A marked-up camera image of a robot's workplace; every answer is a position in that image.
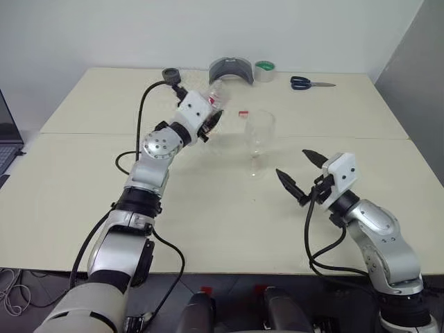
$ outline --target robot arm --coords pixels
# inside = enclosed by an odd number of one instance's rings
[[[277,170],[277,175],[302,206],[316,191],[317,203],[331,211],[330,220],[347,228],[363,255],[378,294],[382,326],[397,333],[438,332],[436,321],[422,300],[418,258],[402,238],[398,220],[389,211],[361,200],[349,190],[357,179],[355,156],[339,153],[327,159],[314,151],[303,152],[323,170],[310,195],[306,196],[287,174]]]
[[[71,289],[36,332],[140,332],[142,318],[124,324],[128,288],[148,277],[154,249],[149,236],[162,211],[169,165],[185,146],[199,137],[206,141],[221,117],[222,101],[216,95],[226,96],[220,84],[210,87],[208,98],[173,86],[182,97],[176,114],[170,124],[162,122],[145,136],[139,160],[89,256],[88,280]]]

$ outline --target dark floor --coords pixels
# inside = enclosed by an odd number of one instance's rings
[[[9,277],[0,275],[0,287]],[[174,275],[153,274],[140,288],[130,291],[128,314],[135,315],[154,310]],[[444,275],[425,278],[429,286],[444,287]],[[24,272],[23,283],[31,288],[32,301],[38,304],[49,302],[67,288],[67,278],[48,275],[35,277]],[[226,332],[261,328],[257,312],[256,286],[282,287],[290,293],[310,317],[333,316],[338,318],[342,332],[370,332],[370,319],[374,315],[371,297],[358,290],[341,290],[326,285],[314,276],[301,275],[185,275],[151,326],[150,332],[174,332],[180,312],[201,287],[212,287],[216,300],[219,329]],[[440,323],[444,311],[444,295],[428,295],[427,302],[436,320]],[[13,304],[24,304],[16,291]],[[29,307],[21,316],[9,316],[0,306],[0,332],[32,332],[48,315],[52,307],[38,309]]]

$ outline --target blue scissors handle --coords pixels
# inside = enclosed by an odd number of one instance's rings
[[[303,76],[292,76],[290,83],[294,90],[306,90],[311,87],[311,81]]]

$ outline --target tape roll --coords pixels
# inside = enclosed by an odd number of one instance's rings
[[[270,82],[275,77],[275,64],[270,61],[258,61],[255,63],[255,80]]]

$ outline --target white table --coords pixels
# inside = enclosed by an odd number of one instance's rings
[[[204,92],[208,72],[181,70],[182,84]],[[238,111],[265,109],[277,118],[279,136],[334,136],[406,139],[407,135],[365,74],[301,74],[313,81],[337,84],[294,91],[290,77],[277,73],[270,83],[250,86],[229,80],[231,92],[220,133],[240,133]],[[162,79],[160,69],[88,70],[54,115],[43,133],[134,134],[143,91]],[[147,97],[142,132],[170,120],[178,100],[170,87],[157,87]]]
[[[86,234],[121,194],[126,177],[114,158],[133,141],[118,134],[40,135],[0,191],[0,266],[70,270]],[[171,167],[155,227],[182,249],[187,272],[311,273],[302,242],[306,208],[274,173],[279,167],[309,189],[320,171],[303,148],[325,155],[355,152],[361,173],[356,193],[398,217],[423,273],[444,273],[444,261],[436,256],[444,247],[444,189],[409,140],[281,137],[268,154],[264,177],[252,180],[239,135],[189,147]],[[130,163],[123,161],[128,168]],[[314,249],[340,234],[320,209],[311,225]],[[364,267],[349,237],[323,260]],[[157,242],[152,271],[178,267],[177,255]]]

